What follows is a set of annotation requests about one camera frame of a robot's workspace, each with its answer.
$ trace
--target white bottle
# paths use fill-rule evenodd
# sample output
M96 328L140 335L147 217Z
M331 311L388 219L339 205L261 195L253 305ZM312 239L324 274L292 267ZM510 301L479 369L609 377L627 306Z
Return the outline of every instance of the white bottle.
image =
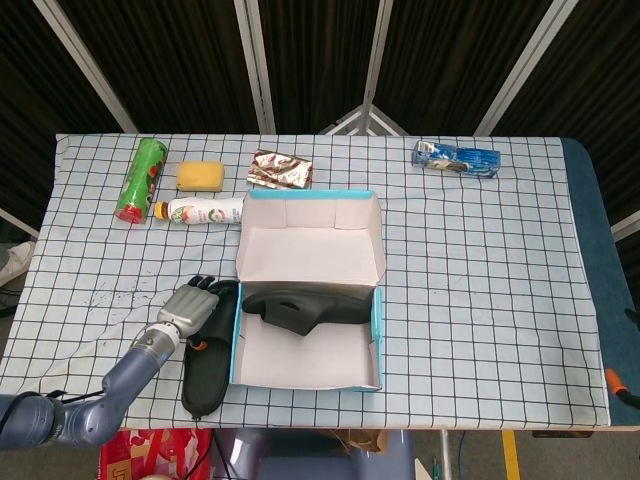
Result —
M176 198L157 202L156 218L176 223L240 223L243 198Z

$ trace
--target red bag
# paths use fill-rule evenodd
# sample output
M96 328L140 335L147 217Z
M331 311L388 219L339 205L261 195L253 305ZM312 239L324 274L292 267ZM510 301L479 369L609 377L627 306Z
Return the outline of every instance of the red bag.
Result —
M98 480L140 480L147 475L182 479L203 455L190 480L210 480L211 430L120 430L100 449Z

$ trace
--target yellow bottle cap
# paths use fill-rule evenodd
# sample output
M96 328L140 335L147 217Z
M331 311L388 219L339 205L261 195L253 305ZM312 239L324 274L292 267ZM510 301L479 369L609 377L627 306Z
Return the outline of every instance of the yellow bottle cap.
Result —
M160 220L166 220L167 207L168 207L167 202L156 202L155 207L153 207L153 213L156 216L156 218L159 218Z

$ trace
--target blue wrapper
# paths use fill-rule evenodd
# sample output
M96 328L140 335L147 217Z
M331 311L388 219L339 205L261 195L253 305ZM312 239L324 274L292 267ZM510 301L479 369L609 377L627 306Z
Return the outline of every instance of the blue wrapper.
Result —
M418 141L411 163L427 168L491 178L500 169L500 152Z

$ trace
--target box lid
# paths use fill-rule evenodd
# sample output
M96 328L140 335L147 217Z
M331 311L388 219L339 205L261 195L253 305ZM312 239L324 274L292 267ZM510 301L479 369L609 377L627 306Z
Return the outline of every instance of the box lid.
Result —
M376 285L384 274L382 216L369 190L254 190L236 258L242 282Z

